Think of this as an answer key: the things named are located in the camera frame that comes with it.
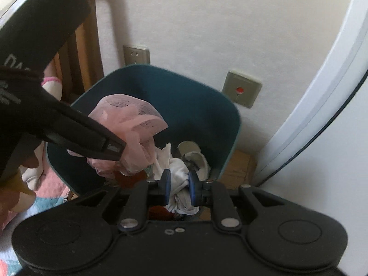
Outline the person's left hand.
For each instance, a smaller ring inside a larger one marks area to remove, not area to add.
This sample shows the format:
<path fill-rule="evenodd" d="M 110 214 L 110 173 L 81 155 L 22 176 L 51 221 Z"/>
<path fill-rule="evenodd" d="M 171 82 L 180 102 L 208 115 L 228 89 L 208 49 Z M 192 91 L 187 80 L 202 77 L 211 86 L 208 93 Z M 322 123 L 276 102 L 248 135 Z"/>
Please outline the person's left hand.
<path fill-rule="evenodd" d="M 1 181 L 1 233 L 17 213 L 29 209 L 36 200 L 36 193 L 23 181 L 20 169 Z"/>

